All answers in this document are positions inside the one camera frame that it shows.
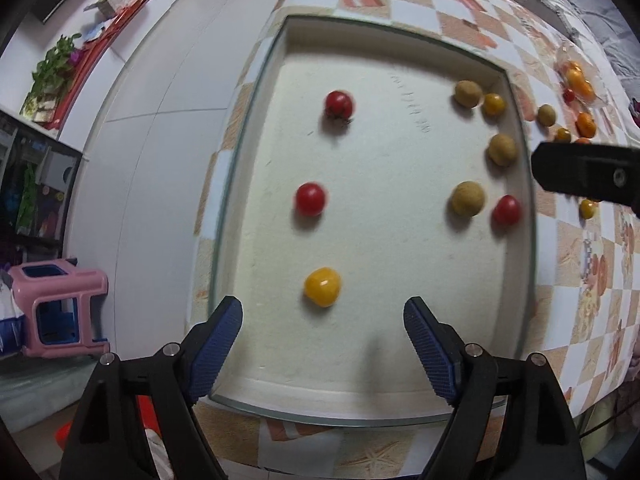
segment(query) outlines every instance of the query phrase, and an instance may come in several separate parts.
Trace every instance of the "table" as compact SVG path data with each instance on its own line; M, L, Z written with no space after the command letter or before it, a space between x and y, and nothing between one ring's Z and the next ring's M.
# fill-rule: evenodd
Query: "table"
M575 135L574 112L562 101L554 71L556 51L566 38L518 4L509 0L279 0L241 73L222 145L212 154L204 182L194 229L198 254L192 323L208 314L210 263L224 183L255 79L289 14L383 23L466 48L508 71L527 121L530 150L552 137L553 128L533 122L541 104L558 110L558 125ZM584 37L590 35L588 29L578 31ZM593 59L593 49L588 54L609 93L607 107L594 114L598 125L594 141L627 144L626 110L615 86L620 83L606 61ZM609 203L601 203L594 218L585 222L576 198L547 193L537 185L536 213L536 300L524 355L533 351L546 355L575 416L613 391L628 367L640 322L640 262L634 264L640 252L636 243L640 222L630 209ZM213 451L222 458L306 476L417 474L442 432L438 425L322 428L260 419L204 403L196 413ZM499 413L492 416L481 458L490 456L501 421Z

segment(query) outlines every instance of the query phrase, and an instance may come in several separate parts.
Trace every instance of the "red cherry tomato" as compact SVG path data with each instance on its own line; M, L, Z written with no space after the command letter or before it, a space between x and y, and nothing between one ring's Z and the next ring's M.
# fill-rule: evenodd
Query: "red cherry tomato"
M565 103L569 104L575 100L575 92L570 88L565 88L564 92L562 92L562 99L564 99Z
M331 119L348 120L353 109L353 99L341 90L334 90L324 100L324 113Z
M514 225L520 220L521 214L520 202L511 195L505 195L498 200L493 218L500 225Z
M296 192L296 210L305 216L318 216L326 203L326 193L316 182L307 182Z

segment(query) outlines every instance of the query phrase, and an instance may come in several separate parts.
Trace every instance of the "potted plant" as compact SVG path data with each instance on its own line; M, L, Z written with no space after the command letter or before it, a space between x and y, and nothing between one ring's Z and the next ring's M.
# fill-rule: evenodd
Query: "potted plant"
M74 40L81 34L60 36L58 42L36 65L33 86L24 100L20 113L37 123L47 123L52 118L60 99L64 97L73 81L74 66L79 60L79 51Z

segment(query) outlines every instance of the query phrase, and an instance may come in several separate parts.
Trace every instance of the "screw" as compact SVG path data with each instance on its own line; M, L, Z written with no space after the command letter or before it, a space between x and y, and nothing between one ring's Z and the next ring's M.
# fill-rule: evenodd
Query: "screw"
M546 357L544 357L542 354L538 352L531 354L529 357L531 357L531 362L536 366L546 365Z
M106 354L102 354L100 356L100 364L101 365L109 366L115 360L116 360L116 356L115 356L115 354L113 354L111 352L107 352Z
M162 353L171 357L176 355L180 351L180 345L178 343L168 343L162 347Z
M622 168L617 168L613 172L613 183L617 187L623 187L626 184L626 173Z
M482 347L476 343L469 343L465 346L465 352L469 354L471 357L478 357L482 355Z

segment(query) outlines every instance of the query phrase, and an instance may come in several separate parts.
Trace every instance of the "cabinet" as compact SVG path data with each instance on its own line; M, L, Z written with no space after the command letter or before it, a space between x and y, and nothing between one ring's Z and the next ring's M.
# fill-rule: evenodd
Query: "cabinet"
M61 255L81 157L0 110L0 266Z

